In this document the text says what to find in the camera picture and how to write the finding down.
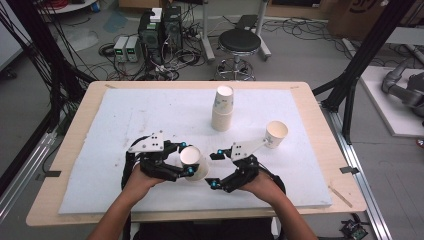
electronic equipment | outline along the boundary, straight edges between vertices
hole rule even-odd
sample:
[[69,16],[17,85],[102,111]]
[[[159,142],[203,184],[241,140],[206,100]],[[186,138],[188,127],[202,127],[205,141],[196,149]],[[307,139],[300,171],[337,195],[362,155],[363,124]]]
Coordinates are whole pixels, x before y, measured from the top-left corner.
[[127,51],[128,61],[138,62],[141,56],[140,39],[138,36],[131,36],[128,38],[125,50]]
[[152,8],[152,12],[150,22],[160,22],[162,20],[162,8]]
[[173,52],[183,48],[181,7],[169,7],[164,9],[163,22],[165,26],[166,42],[168,50]]
[[344,223],[344,226],[340,229],[340,231],[345,237],[343,239],[361,240],[368,235],[368,232],[362,225],[369,225],[369,223],[361,222],[361,219],[359,219],[359,216],[356,213],[352,213],[352,216],[354,220],[349,219],[346,222],[342,222]]
[[138,35],[142,45],[142,52],[147,63],[151,61],[157,65],[163,65],[163,57],[166,51],[162,49],[164,43],[163,25],[161,22],[151,22],[150,16],[154,14],[151,10],[146,10],[140,18]]
[[115,52],[115,59],[118,62],[128,61],[127,51],[125,51],[125,46],[127,45],[127,41],[128,41],[128,37],[119,37],[118,41],[113,47],[113,50]]

power supply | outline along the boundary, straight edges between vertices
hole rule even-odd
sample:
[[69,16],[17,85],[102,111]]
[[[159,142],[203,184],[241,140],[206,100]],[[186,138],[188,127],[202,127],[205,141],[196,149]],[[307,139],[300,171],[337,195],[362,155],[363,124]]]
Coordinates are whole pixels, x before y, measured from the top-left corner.
[[125,47],[127,51],[127,57],[130,62],[138,62],[141,56],[140,39],[137,36],[131,36],[128,39]]
[[113,47],[113,50],[115,51],[116,61],[118,62],[128,61],[127,51],[125,51],[125,46],[127,45],[127,41],[128,41],[128,37],[119,37],[118,41]]

human arm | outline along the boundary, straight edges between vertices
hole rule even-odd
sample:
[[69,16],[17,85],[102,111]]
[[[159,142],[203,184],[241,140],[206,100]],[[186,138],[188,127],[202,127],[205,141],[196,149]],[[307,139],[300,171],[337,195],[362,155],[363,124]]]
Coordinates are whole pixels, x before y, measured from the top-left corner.
[[87,239],[118,239],[132,207],[146,196],[151,187],[161,182],[163,180],[148,177],[138,167],[134,168],[124,189]]
[[257,198],[271,205],[281,222],[287,239],[317,239],[293,203],[268,174],[259,171],[258,176],[252,182],[245,184],[240,189],[253,193]]

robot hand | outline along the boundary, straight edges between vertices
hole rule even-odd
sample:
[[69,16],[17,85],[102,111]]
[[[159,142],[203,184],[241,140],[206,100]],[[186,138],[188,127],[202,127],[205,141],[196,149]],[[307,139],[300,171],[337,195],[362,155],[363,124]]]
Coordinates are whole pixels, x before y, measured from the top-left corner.
[[280,179],[280,177],[272,174],[268,169],[263,167],[253,154],[250,154],[245,158],[238,157],[242,155],[240,154],[239,150],[242,149],[246,143],[250,144],[250,146],[252,146],[252,143],[253,143],[253,146],[255,145],[254,142],[244,142],[239,144],[234,143],[231,149],[218,150],[217,153],[210,154],[210,157],[212,160],[223,160],[225,159],[225,157],[229,157],[233,160],[234,165],[237,166],[237,169],[235,170],[234,173],[232,173],[231,175],[229,175],[228,177],[222,180],[220,180],[219,178],[206,178],[205,180],[210,185],[211,189],[213,190],[222,189],[225,192],[230,193],[242,187],[246,183],[253,181],[253,179],[255,179],[255,177],[258,176],[259,170],[262,170],[272,178],[272,180],[277,184],[277,186],[281,189],[281,191],[286,193],[286,188],[284,186],[283,181]]
[[188,145],[185,142],[163,141],[162,132],[137,139],[126,152],[121,187],[127,183],[137,162],[140,162],[140,170],[149,177],[175,182],[178,178],[193,176],[199,164],[184,165],[180,168],[165,163],[169,154],[176,151],[181,153],[186,147]]

black stool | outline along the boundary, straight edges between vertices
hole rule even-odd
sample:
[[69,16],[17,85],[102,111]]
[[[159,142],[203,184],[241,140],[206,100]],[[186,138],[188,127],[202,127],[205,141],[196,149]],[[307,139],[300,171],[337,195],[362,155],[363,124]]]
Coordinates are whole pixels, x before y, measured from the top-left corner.
[[218,46],[224,52],[234,55],[234,58],[222,60],[216,69],[215,79],[220,76],[227,80],[256,80],[252,65],[240,59],[259,50],[261,39],[256,34],[249,30],[231,29],[219,36]]

